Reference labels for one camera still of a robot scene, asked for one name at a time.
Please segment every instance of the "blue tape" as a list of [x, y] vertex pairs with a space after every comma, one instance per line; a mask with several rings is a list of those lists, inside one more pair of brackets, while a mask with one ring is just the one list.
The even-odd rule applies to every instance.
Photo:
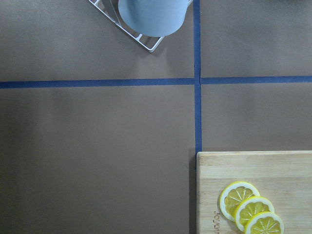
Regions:
[[0, 82], [0, 89], [144, 86], [144, 85], [194, 85], [194, 81], [195, 80], [193, 78], [9, 81], [9, 82]]
[[202, 151], [201, 129], [201, 52], [200, 52], [200, 0], [193, 1], [194, 14], [194, 76], [195, 76], [195, 152]]
[[201, 84], [255, 84], [255, 83], [303, 83], [303, 82], [312, 82], [312, 76], [219, 77], [219, 78], [201, 79]]

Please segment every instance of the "wooden cutting board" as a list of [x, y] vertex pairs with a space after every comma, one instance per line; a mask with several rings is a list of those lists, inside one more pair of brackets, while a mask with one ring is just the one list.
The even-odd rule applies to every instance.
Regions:
[[286, 234], [312, 232], [312, 151], [199, 152], [197, 234], [242, 234], [220, 214], [217, 202], [239, 180], [272, 202]]

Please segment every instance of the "lemon slice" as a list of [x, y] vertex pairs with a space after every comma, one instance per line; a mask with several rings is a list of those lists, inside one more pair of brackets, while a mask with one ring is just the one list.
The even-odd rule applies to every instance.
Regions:
[[235, 210], [235, 223], [242, 232], [247, 222], [257, 213], [270, 211], [274, 213], [273, 204], [262, 196], [253, 196], [242, 201]]
[[235, 221], [234, 213], [237, 206], [245, 199], [252, 196], [260, 196], [254, 185], [237, 181], [228, 185], [220, 195], [220, 209], [223, 215], [230, 221]]
[[260, 212], [245, 226], [245, 234], [284, 234], [282, 219], [272, 212]]

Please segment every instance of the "wood grain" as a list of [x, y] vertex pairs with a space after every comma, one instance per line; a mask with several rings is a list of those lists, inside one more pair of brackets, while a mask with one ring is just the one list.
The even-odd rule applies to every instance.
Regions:
[[286, 234], [311, 232], [312, 151], [199, 152], [198, 234], [242, 234], [217, 203], [222, 190], [238, 180], [250, 182], [273, 203]]

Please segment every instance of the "white wire rack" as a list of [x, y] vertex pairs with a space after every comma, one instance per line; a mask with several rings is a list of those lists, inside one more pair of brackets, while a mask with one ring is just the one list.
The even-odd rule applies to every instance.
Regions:
[[149, 37], [132, 30], [122, 20], [118, 11], [118, 0], [88, 0], [95, 8], [105, 15], [117, 28], [136, 41], [140, 46], [152, 53], [164, 37]]

